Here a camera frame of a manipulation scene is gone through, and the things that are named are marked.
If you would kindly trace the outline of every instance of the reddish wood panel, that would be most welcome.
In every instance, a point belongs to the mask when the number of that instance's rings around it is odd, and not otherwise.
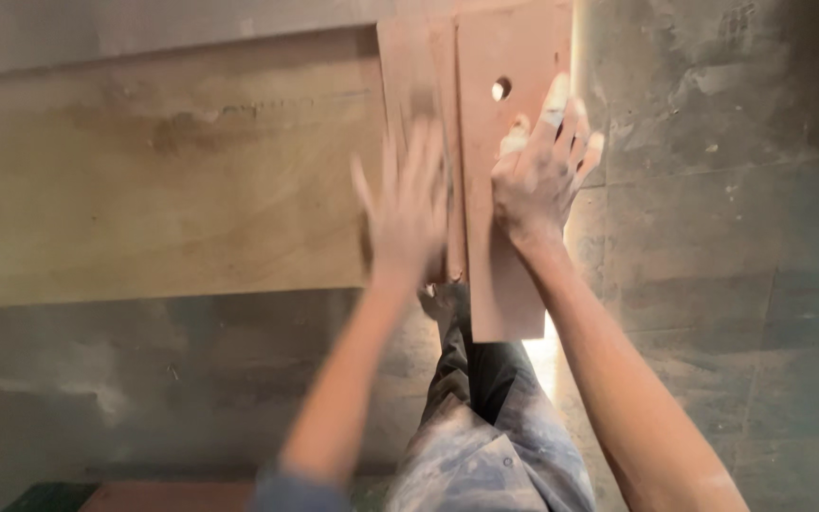
[[[457,16],[467,250],[476,342],[541,338],[545,309],[492,219],[491,168],[517,113],[533,123],[560,70],[570,66],[571,7],[538,0]],[[495,101],[492,85],[510,81]]]
[[[110,482],[80,512],[241,512],[254,491],[248,482]]]
[[[467,281],[457,44],[453,18],[406,14],[378,23],[388,130],[405,151],[414,116],[434,115],[444,125],[445,165],[451,174],[452,208],[443,278]],[[399,160],[405,155],[401,152]]]

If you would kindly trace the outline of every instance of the right hand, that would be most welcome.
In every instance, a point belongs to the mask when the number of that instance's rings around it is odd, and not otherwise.
[[[555,76],[532,135],[529,119],[517,116],[491,170],[495,219],[518,246],[561,240],[577,191],[599,165],[605,136],[590,132],[582,99],[569,101],[570,81]]]

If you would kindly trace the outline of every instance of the green object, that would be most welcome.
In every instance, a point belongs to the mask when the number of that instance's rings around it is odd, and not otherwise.
[[[77,512],[100,484],[34,484],[2,512]]]

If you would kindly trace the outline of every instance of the sleeve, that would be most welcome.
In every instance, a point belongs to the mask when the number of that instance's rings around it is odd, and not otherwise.
[[[246,512],[349,512],[343,491],[297,475],[276,472],[258,480]]]

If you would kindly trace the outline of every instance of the forearm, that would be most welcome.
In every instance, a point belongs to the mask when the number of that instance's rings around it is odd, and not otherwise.
[[[518,244],[632,510],[746,510],[722,462],[589,287],[560,237]]]
[[[347,484],[356,467],[384,343],[414,285],[401,276],[372,277],[283,447],[280,463],[285,469],[317,482]]]

